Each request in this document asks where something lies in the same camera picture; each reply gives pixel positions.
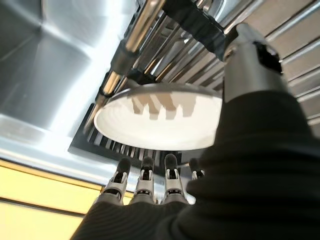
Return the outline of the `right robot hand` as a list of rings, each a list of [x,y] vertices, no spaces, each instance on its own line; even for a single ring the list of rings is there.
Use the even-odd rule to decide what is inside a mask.
[[[222,109],[204,176],[174,200],[93,204],[74,240],[317,240],[320,141],[288,90],[279,55],[246,23],[227,34]]]

